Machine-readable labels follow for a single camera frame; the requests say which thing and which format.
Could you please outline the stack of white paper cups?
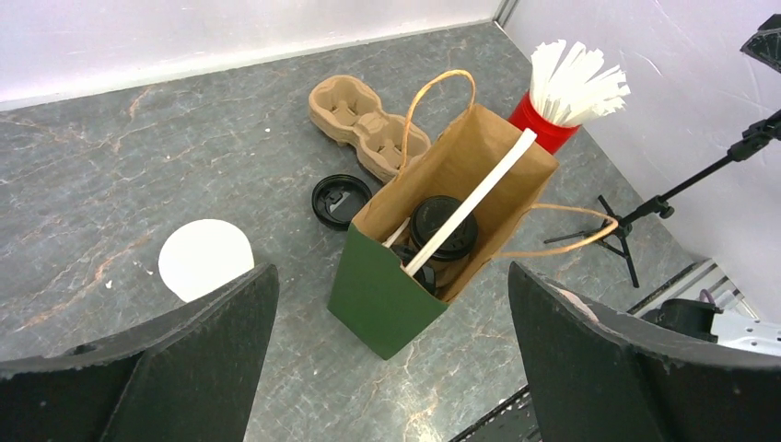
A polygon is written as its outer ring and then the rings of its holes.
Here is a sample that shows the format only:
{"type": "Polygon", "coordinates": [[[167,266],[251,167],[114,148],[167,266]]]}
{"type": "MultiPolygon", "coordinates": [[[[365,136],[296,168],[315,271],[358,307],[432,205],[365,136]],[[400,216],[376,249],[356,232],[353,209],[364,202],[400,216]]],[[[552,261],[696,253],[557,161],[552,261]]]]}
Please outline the stack of white paper cups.
{"type": "Polygon", "coordinates": [[[249,239],[238,227],[201,219],[166,239],[157,267],[164,285],[189,303],[252,270],[255,262],[249,239]]]}

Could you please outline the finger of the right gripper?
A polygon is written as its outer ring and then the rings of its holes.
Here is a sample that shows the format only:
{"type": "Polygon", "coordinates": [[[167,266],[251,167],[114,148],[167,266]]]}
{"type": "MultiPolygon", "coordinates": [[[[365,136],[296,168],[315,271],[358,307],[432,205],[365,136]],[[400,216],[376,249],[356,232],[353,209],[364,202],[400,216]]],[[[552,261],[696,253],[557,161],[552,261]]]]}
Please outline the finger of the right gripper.
{"type": "Polygon", "coordinates": [[[773,14],[740,48],[742,53],[776,72],[780,72],[780,22],[781,14],[773,14]]]}

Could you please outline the green paper bag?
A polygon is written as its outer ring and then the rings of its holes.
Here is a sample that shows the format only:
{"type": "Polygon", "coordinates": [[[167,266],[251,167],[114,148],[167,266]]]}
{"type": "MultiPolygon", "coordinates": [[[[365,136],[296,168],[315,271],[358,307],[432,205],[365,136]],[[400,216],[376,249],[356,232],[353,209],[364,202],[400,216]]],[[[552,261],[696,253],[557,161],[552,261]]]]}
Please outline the green paper bag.
{"type": "Polygon", "coordinates": [[[405,273],[401,260],[382,243],[426,198],[461,200],[518,141],[523,131],[485,106],[470,103],[433,146],[379,190],[347,231],[329,311],[383,359],[400,352],[436,320],[506,245],[523,217],[540,207],[540,196],[558,168],[536,143],[471,212],[478,224],[472,252],[458,260],[452,281],[435,296],[405,273]]]}

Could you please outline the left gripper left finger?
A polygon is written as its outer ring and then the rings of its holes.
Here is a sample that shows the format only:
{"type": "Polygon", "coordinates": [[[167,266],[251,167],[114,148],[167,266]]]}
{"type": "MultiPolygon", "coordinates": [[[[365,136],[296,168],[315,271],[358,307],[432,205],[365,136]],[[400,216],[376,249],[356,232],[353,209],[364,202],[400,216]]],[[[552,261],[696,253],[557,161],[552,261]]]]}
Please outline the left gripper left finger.
{"type": "Polygon", "coordinates": [[[275,266],[126,331],[1,365],[5,441],[240,441],[279,298],[275,266]]]}

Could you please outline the single white straw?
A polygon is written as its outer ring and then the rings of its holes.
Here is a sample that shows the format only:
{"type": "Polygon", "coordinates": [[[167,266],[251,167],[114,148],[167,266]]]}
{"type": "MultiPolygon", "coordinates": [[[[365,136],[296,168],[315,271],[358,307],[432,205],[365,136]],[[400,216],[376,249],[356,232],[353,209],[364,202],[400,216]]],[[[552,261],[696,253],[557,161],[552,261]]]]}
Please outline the single white straw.
{"type": "Polygon", "coordinates": [[[408,227],[408,225],[409,225],[409,223],[410,223],[410,220],[411,220],[411,218],[410,218],[410,217],[407,217],[407,218],[406,218],[406,219],[405,219],[405,220],[402,222],[402,224],[401,224],[400,226],[398,226],[398,227],[396,228],[396,230],[395,230],[395,231],[394,231],[394,232],[393,232],[391,235],[389,235],[389,237],[388,237],[388,238],[387,238],[387,239],[386,239],[386,240],[385,240],[385,241],[382,243],[382,245],[383,245],[385,248],[388,248],[388,249],[389,249],[389,248],[390,248],[390,247],[391,247],[391,246],[392,246],[392,245],[395,243],[395,241],[397,240],[397,238],[398,238],[398,237],[399,237],[399,236],[400,236],[400,235],[401,235],[401,234],[402,234],[402,233],[405,231],[405,229],[408,227]]]}

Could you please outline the stack of black lids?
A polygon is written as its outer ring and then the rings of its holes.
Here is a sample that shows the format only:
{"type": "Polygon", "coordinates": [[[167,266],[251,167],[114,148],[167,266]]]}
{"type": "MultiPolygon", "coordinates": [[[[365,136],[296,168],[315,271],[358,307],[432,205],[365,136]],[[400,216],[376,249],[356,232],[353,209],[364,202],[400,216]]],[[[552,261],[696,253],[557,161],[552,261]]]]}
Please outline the stack of black lids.
{"type": "Polygon", "coordinates": [[[370,201],[373,193],[359,178],[334,174],[320,180],[312,190],[311,208],[326,227],[346,231],[353,217],[370,201]]]}

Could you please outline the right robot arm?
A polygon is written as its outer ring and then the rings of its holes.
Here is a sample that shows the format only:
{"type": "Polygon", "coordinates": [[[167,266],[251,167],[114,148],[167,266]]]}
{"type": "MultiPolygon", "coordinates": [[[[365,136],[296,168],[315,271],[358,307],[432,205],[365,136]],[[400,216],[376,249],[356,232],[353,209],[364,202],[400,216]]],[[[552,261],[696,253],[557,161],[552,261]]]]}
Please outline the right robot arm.
{"type": "MultiPolygon", "coordinates": [[[[780,15],[770,16],[741,46],[740,51],[774,69],[780,70],[780,15]]],[[[731,145],[725,156],[670,191],[644,203],[651,214],[667,218],[673,208],[669,199],[692,187],[725,166],[749,159],[780,139],[780,112],[751,124],[741,139],[731,145]]],[[[780,355],[780,326],[742,316],[720,308],[707,290],[698,299],[670,298],[652,311],[659,327],[701,341],[757,354],[780,355]]]]}

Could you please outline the single black lid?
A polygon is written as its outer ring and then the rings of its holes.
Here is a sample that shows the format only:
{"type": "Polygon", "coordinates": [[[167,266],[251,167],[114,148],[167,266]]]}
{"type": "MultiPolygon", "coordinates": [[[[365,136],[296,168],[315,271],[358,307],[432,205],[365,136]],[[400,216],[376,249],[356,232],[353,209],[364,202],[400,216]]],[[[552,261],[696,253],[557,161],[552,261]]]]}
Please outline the single black lid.
{"type": "MultiPolygon", "coordinates": [[[[460,207],[461,200],[447,195],[431,196],[423,200],[412,212],[410,226],[411,244],[420,250],[440,230],[460,207]]],[[[433,253],[436,262],[455,262],[468,256],[478,239],[478,224],[474,214],[456,227],[433,253]]]]}

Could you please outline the stack of cardboard cup carriers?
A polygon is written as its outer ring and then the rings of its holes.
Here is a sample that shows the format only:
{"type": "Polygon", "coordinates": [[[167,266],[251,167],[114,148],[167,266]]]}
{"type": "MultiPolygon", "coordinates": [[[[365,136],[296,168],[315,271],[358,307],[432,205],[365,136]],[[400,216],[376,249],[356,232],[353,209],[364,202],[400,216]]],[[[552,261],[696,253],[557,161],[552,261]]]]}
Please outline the stack of cardboard cup carriers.
{"type": "Polygon", "coordinates": [[[382,109],[376,92],[354,76],[331,76],[309,94],[311,121],[339,146],[350,145],[359,164],[383,183],[402,164],[405,118],[382,109]]]}

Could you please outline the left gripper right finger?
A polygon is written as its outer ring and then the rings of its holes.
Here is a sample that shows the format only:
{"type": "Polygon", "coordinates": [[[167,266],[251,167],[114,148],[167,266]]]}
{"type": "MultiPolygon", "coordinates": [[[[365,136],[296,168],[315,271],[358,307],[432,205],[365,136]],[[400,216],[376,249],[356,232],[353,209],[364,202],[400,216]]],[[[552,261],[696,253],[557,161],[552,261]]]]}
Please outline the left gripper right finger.
{"type": "Polygon", "coordinates": [[[776,441],[780,355],[701,341],[518,263],[508,299],[545,441],[776,441]]]}

